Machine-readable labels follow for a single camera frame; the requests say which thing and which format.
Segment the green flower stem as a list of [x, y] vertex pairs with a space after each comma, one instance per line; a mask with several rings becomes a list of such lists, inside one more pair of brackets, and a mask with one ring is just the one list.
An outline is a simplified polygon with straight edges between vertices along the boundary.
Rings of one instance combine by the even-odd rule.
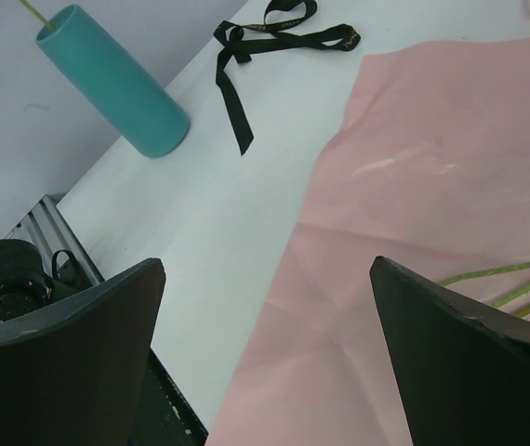
[[51, 32], [54, 32], [56, 30], [55, 25], [47, 19], [44, 15], [42, 15], [28, 0], [20, 0], [20, 3], [32, 14], [34, 15], [39, 21], [41, 21], [46, 28], [48, 28]]

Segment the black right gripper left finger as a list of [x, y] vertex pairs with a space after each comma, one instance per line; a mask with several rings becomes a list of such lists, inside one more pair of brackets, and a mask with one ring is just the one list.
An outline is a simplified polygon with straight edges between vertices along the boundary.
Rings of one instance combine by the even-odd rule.
[[0, 445], [125, 445], [165, 289], [148, 258], [0, 322]]

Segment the pink wrapping paper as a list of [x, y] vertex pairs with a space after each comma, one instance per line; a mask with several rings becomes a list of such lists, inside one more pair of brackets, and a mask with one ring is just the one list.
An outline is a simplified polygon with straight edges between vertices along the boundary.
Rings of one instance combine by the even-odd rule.
[[369, 268], [530, 260], [530, 7], [351, 1], [364, 61], [211, 445], [408, 445]]

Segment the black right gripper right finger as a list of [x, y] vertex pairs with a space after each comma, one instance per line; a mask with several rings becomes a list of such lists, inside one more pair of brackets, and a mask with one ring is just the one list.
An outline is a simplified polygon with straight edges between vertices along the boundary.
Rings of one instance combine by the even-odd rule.
[[530, 445], [530, 321], [379, 256], [373, 295], [416, 445]]

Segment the black ribbon gold lettering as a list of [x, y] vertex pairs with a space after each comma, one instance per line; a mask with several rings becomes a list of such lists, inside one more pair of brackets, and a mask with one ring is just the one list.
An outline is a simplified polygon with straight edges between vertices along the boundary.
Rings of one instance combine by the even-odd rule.
[[217, 57], [215, 82], [222, 95], [239, 152], [245, 155], [254, 140], [242, 101], [226, 73], [231, 60], [244, 65], [257, 54], [272, 53], [296, 48], [316, 51], [351, 52], [361, 42], [356, 29], [345, 23], [320, 32], [293, 34], [291, 29], [313, 17], [318, 10], [315, 1], [270, 1], [258, 24], [240, 25], [224, 20], [213, 33], [221, 44]]

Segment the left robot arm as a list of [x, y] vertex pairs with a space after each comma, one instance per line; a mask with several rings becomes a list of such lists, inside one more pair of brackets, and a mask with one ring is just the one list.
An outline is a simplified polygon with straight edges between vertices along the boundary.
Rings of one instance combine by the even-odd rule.
[[70, 250], [52, 254], [44, 269], [37, 247], [23, 240], [0, 240], [0, 321], [9, 321], [91, 287]]

